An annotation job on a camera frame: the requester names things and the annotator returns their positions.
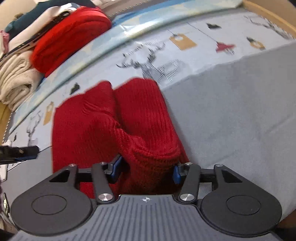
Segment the cream folded blanket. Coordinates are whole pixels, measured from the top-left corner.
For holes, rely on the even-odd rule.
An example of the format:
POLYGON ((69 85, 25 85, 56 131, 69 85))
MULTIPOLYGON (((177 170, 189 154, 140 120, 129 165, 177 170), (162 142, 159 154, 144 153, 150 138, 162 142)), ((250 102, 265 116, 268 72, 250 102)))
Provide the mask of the cream folded blanket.
POLYGON ((32 53, 14 54, 1 66, 1 102, 11 111, 30 97, 43 79, 30 61, 32 53))

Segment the dark red knit sweater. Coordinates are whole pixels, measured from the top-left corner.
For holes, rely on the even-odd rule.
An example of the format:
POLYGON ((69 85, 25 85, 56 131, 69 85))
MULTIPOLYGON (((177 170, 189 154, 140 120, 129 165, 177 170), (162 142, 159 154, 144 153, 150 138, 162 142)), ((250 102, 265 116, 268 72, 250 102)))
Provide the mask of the dark red knit sweater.
POLYGON ((176 191, 173 168, 188 158, 153 80, 133 78, 115 89, 102 81, 55 110, 54 171, 69 164, 89 168, 117 155, 127 167, 111 185, 115 195, 176 191))

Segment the white navy-trimmed pillow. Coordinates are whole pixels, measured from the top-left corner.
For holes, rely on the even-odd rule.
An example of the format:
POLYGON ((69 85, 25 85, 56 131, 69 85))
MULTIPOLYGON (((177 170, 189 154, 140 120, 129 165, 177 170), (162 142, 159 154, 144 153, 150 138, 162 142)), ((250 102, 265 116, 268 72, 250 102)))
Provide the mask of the white navy-trimmed pillow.
POLYGON ((1 54, 1 65, 8 61, 11 56, 33 48, 46 32, 74 13, 79 7, 76 3, 67 3, 46 9, 28 27, 9 40, 8 52, 1 54))

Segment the grey printed bed sheet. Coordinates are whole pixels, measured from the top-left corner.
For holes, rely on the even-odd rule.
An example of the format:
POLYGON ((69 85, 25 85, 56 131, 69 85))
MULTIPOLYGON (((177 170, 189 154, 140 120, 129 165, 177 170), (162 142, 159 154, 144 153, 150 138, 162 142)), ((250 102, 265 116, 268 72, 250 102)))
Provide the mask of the grey printed bed sheet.
POLYGON ((295 210, 295 38, 255 13, 230 9, 160 27, 127 42, 50 94, 11 133, 38 157, 10 164, 1 188, 12 202, 56 171, 56 108, 102 81, 157 83, 188 161, 222 164, 295 210))

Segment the bright red folded blanket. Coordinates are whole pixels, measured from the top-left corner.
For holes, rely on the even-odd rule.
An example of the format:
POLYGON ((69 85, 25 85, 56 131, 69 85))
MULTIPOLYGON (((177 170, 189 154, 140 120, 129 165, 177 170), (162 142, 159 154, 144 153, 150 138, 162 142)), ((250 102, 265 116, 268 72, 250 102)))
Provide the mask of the bright red folded blanket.
POLYGON ((79 7, 37 42, 30 57, 33 67, 48 77, 78 50, 111 28, 100 8, 79 7))

